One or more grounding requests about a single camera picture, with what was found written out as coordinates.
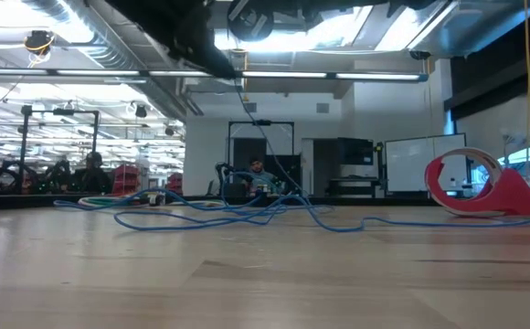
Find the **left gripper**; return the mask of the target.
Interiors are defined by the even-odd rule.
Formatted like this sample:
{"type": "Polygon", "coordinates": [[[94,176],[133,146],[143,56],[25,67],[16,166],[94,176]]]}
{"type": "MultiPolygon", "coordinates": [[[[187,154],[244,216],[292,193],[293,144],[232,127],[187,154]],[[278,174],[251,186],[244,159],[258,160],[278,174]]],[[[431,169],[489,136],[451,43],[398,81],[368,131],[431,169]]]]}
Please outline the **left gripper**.
{"type": "Polygon", "coordinates": [[[152,24],[150,36],[177,57],[186,57],[197,69],[214,77],[235,79],[237,73],[225,55],[208,45],[207,22],[214,0],[146,0],[152,24]]]}

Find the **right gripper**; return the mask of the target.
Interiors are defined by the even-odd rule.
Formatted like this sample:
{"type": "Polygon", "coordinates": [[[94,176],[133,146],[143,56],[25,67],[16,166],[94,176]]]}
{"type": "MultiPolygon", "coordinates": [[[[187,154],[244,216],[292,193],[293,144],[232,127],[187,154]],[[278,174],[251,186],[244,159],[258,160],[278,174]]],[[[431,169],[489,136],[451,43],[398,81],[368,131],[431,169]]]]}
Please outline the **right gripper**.
{"type": "Polygon", "coordinates": [[[321,13],[332,10],[334,0],[271,0],[274,12],[281,13],[301,21],[305,30],[323,22],[321,13]]]}

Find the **black spool white label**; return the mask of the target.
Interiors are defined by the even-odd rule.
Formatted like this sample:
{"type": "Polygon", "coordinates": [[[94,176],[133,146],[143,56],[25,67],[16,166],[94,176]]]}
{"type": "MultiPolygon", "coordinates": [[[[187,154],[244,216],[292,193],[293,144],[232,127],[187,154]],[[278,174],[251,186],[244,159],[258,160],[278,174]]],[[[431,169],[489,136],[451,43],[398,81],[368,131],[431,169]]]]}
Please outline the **black spool white label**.
{"type": "Polygon", "coordinates": [[[274,28],[273,11],[258,0],[233,0],[228,7],[228,29],[239,40],[256,42],[274,28]]]}

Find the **person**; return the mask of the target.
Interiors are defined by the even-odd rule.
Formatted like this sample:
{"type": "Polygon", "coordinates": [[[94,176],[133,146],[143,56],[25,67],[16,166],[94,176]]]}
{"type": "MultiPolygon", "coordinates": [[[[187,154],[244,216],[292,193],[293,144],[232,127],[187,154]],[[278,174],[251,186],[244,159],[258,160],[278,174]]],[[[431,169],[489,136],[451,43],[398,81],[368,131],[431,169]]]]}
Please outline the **person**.
{"type": "Polygon", "coordinates": [[[250,181],[246,181],[246,186],[250,193],[257,192],[263,187],[267,187],[267,191],[272,194],[280,195],[283,188],[283,182],[274,174],[267,172],[264,169],[263,162],[253,157],[249,159],[249,176],[250,181]]]}
{"type": "Polygon", "coordinates": [[[98,152],[87,155],[86,166],[74,173],[78,190],[85,193],[107,194],[111,191],[111,179],[101,168],[102,156],[98,152]]]}

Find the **red storage shelf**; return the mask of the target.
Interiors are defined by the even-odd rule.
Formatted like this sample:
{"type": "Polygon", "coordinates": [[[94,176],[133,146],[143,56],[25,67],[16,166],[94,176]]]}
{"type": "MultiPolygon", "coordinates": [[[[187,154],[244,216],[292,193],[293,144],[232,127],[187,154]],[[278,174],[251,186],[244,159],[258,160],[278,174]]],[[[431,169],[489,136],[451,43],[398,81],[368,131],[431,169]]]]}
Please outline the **red storage shelf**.
{"type": "Polygon", "coordinates": [[[116,196],[138,192],[141,169],[136,164],[121,164],[111,171],[111,193],[116,196]]]}
{"type": "Polygon", "coordinates": [[[167,190],[181,196],[183,194],[183,175],[180,173],[169,175],[165,187],[167,190]]]}

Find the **long ceiling light bar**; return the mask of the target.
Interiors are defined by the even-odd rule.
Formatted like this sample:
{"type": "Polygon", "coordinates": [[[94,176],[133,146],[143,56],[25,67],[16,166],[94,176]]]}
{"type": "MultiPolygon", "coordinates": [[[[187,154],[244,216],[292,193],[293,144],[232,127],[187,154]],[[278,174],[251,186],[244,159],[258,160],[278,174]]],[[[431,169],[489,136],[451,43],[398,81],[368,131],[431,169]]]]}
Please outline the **long ceiling light bar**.
{"type": "MultiPolygon", "coordinates": [[[[196,70],[119,70],[119,69],[0,69],[0,76],[60,76],[114,78],[195,78],[213,75],[196,70]]],[[[299,71],[236,71],[233,79],[352,80],[373,82],[425,82],[429,76],[417,73],[380,72],[299,72],[299,71]]]]}

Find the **black box cabinet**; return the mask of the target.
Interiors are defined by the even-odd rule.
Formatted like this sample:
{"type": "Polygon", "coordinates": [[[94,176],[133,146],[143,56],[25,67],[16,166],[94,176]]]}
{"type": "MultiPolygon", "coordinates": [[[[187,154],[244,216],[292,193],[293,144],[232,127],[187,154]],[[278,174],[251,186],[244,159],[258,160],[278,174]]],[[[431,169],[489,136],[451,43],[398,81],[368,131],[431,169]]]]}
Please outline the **black box cabinet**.
{"type": "Polygon", "coordinates": [[[339,138],[338,150],[342,165],[373,165],[375,145],[372,140],[339,138]]]}

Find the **black low bench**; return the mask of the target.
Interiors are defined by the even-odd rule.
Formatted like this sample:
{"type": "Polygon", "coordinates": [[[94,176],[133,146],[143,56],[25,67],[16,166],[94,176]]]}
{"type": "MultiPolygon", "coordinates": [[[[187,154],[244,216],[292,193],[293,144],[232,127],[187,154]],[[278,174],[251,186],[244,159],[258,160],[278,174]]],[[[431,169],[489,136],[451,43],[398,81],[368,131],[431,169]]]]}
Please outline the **black low bench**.
{"type": "Polygon", "coordinates": [[[325,192],[330,197],[376,198],[382,187],[377,177],[350,175],[331,179],[325,192]]]}

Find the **whiteboard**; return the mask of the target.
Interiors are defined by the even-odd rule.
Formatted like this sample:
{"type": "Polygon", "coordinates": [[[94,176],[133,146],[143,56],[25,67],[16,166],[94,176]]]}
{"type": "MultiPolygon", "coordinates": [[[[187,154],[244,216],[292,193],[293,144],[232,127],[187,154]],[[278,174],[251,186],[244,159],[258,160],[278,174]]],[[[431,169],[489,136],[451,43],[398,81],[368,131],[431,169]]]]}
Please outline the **whiteboard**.
{"type": "MultiPolygon", "coordinates": [[[[388,192],[426,192],[424,173],[435,158],[466,146],[464,133],[385,142],[388,192]]],[[[461,191],[469,179],[466,157],[451,155],[442,161],[439,184],[444,191],[461,191]]]]}

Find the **white printed tape roll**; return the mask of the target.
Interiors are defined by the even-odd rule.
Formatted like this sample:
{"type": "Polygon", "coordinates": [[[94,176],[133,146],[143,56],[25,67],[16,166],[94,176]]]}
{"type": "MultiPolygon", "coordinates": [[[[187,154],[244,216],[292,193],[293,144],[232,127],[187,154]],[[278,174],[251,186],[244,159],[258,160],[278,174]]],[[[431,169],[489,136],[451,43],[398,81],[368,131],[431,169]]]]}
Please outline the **white printed tape roll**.
{"type": "Polygon", "coordinates": [[[440,206],[444,207],[446,211],[460,217],[492,218],[505,215],[502,210],[494,209],[493,201],[489,200],[489,195],[495,184],[501,178],[502,171],[503,169],[500,163],[485,151],[472,147],[464,147],[449,151],[432,160],[425,169],[424,179],[431,198],[440,206]],[[480,162],[487,170],[489,178],[477,196],[467,200],[455,199],[448,196],[440,186],[439,179],[444,167],[443,160],[452,155],[470,157],[480,162]]]}

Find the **red tape dispenser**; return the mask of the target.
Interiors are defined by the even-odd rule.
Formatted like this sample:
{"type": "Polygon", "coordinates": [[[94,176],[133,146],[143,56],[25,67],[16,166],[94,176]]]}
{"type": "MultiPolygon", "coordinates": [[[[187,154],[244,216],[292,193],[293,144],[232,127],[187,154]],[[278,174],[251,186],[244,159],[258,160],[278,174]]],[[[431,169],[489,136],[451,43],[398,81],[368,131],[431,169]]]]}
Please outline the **red tape dispenser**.
{"type": "Polygon", "coordinates": [[[489,200],[505,216],[530,216],[530,186],[514,169],[503,169],[489,200]]]}

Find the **silver air duct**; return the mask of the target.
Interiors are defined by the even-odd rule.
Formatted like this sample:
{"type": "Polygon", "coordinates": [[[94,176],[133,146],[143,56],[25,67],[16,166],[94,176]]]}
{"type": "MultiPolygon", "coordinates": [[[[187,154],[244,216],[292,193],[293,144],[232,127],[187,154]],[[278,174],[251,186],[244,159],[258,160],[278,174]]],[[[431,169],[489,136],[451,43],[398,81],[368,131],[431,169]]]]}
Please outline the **silver air duct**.
{"type": "MultiPolygon", "coordinates": [[[[103,69],[147,70],[117,33],[103,21],[100,15],[81,0],[21,0],[39,14],[45,14],[63,27],[85,27],[93,33],[87,41],[86,55],[103,69]]],[[[187,107],[169,90],[151,77],[137,89],[145,94],[163,115],[184,122],[187,107]]]]}

